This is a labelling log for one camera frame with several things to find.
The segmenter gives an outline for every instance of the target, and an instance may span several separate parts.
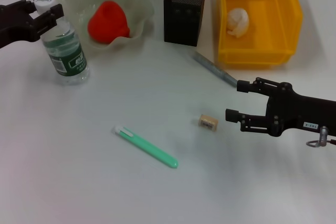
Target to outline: black mesh pencil holder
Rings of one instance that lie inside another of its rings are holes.
[[[164,41],[197,46],[204,0],[164,0]]]

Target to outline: eraser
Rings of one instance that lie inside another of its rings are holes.
[[[208,128],[209,130],[216,131],[218,120],[208,115],[201,115],[198,121],[198,125]]]

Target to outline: green bottle label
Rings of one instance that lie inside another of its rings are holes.
[[[56,71],[62,76],[75,76],[86,68],[86,59],[79,46],[75,52],[64,57],[49,55]]]

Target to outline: garlic bulb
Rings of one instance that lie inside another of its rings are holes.
[[[235,8],[227,14],[227,33],[240,38],[247,33],[249,18],[247,12],[242,8]]]

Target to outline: yellow plastic bin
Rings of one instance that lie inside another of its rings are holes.
[[[302,24],[298,0],[218,0],[218,62],[229,67],[267,68],[289,60],[296,51]],[[227,34],[227,13],[244,8],[250,19],[241,38]]]

